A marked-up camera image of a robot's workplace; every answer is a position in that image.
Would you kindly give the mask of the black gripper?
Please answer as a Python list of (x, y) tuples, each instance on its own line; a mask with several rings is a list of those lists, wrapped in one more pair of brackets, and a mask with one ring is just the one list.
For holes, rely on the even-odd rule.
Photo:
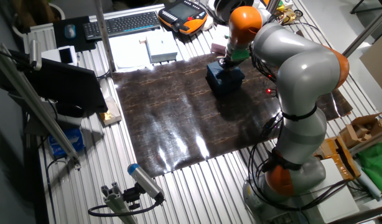
[(237, 67), (241, 63), (241, 60), (239, 61), (232, 61), (230, 58), (221, 58), (220, 59), (220, 66), (222, 69), (226, 71), (233, 70), (235, 67)]

